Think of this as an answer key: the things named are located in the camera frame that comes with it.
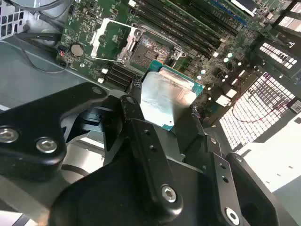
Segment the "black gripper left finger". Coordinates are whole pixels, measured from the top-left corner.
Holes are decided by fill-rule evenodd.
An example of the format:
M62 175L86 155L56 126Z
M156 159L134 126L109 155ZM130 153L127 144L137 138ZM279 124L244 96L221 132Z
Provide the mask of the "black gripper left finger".
M94 112L103 126L109 164L110 150L123 130L122 101L140 106L137 93L116 98L92 83L82 83L3 112L1 174L34 181L51 179L66 157L67 143L84 133L83 116Z

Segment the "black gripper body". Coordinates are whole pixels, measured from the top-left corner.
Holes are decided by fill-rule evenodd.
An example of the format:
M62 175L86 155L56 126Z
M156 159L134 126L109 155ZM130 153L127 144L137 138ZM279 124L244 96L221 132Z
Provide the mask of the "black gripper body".
M206 226L215 220L209 173L167 159L136 102L122 101L112 161L66 188L52 226Z

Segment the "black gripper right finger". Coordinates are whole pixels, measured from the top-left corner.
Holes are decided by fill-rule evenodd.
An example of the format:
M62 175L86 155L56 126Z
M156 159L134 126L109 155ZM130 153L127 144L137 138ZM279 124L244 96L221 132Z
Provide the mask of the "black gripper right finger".
M248 163L238 154L222 155L205 133L200 116L191 107L195 136L190 163L206 177L205 205L214 226L292 226L294 219L277 201Z

